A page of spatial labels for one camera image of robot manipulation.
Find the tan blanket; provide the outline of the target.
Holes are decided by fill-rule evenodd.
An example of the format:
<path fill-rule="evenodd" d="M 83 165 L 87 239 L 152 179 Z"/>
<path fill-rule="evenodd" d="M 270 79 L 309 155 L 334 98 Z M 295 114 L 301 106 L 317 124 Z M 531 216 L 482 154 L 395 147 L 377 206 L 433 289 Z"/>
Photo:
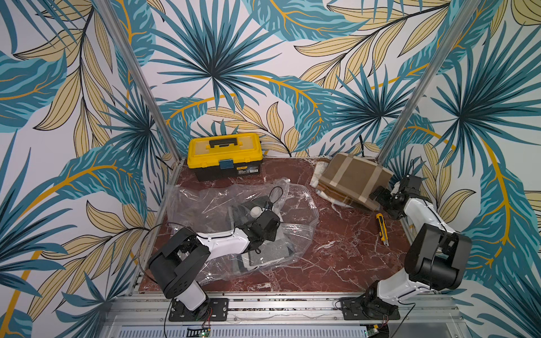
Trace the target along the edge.
<path fill-rule="evenodd" d="M 392 177 L 391 170 L 372 160 L 339 153 L 331 159 L 321 182 L 376 211 L 380 205 L 370 200 L 369 195 L 379 186 L 387 188 Z"/>

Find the beige plaid blanket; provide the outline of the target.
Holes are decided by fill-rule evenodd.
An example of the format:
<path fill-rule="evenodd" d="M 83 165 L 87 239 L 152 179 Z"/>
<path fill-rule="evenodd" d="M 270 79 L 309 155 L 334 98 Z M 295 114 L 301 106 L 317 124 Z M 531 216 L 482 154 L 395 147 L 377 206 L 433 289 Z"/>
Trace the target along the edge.
<path fill-rule="evenodd" d="M 331 159 L 327 156 L 320 157 L 316 160 L 310 186 L 316 190 L 319 197 L 329 201 L 331 204 L 345 208 L 352 208 L 352 205 L 347 203 L 348 200 L 345 196 L 335 192 L 321 182 L 321 177 L 326 171 L 330 162 Z"/>

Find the clear plastic vacuum bag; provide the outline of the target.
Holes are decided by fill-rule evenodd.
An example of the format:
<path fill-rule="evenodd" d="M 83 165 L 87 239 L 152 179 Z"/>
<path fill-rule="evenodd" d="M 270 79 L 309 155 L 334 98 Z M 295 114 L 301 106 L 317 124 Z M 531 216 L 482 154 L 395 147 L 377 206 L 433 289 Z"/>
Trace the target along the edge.
<path fill-rule="evenodd" d="M 308 189 L 286 178 L 200 191 L 173 185 L 166 212 L 173 232 L 190 228 L 211 252 L 196 278 L 202 285 L 297 263 L 319 223 Z"/>

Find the brown plaid blanket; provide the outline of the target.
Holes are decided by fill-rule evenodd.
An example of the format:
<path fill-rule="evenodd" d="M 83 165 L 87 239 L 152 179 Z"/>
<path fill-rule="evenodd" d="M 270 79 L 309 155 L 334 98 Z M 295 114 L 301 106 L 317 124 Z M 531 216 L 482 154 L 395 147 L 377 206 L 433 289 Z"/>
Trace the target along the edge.
<path fill-rule="evenodd" d="M 343 207 L 358 208 L 364 211 L 370 211 L 370 209 L 365 207 L 363 204 L 356 202 L 351 197 L 348 197 L 345 194 L 342 194 L 341 192 L 337 192 L 325 186 L 324 184 L 321 184 L 321 183 L 317 184 L 316 193 L 323 199 L 329 201 L 331 204 L 336 204 Z"/>

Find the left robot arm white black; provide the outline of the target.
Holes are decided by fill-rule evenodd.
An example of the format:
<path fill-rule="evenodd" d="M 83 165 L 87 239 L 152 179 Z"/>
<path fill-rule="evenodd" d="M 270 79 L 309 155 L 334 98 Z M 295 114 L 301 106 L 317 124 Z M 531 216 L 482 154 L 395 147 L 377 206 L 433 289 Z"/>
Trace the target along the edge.
<path fill-rule="evenodd" d="M 231 232 L 205 235 L 182 228 L 149 259 L 148 268 L 167 299 L 182 304 L 193 315 L 203 315 L 209 298 L 196 277 L 205 264 L 222 256 L 258 251 L 264 242 L 276 240 L 280 224 L 277 214 L 264 209 Z"/>

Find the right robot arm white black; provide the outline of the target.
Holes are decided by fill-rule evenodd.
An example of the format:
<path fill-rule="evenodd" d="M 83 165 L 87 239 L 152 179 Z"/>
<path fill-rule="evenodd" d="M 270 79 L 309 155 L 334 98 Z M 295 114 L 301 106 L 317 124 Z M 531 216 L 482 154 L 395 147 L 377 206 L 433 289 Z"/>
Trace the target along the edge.
<path fill-rule="evenodd" d="M 380 186 L 370 195 L 392 218 L 408 218 L 416 237 L 403 269 L 366 291 L 362 301 L 366 312 L 392 313 L 417 294 L 455 290 L 462 283 L 472 240 L 443 220 L 429 198 L 421 195 L 420 187 L 421 178 L 407 175 L 393 191 Z"/>

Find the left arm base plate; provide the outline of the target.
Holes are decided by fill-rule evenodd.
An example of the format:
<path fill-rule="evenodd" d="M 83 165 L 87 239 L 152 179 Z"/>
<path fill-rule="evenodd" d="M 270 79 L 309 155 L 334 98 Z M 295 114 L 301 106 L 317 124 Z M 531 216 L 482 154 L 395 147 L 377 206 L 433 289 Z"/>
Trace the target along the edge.
<path fill-rule="evenodd" d="M 182 302 L 173 300 L 168 320 L 170 322 L 225 322 L 228 317 L 229 299 L 207 299 L 195 310 L 189 310 Z"/>

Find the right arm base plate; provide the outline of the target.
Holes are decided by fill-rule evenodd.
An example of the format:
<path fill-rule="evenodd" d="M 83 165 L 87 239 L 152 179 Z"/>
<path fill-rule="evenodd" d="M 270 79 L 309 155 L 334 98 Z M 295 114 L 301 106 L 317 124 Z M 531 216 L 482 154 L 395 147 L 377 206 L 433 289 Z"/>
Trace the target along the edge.
<path fill-rule="evenodd" d="M 366 300 L 365 296 L 341 298 L 340 309 L 345 321 L 386 321 L 399 320 L 396 305 L 388 304 L 379 298 Z"/>

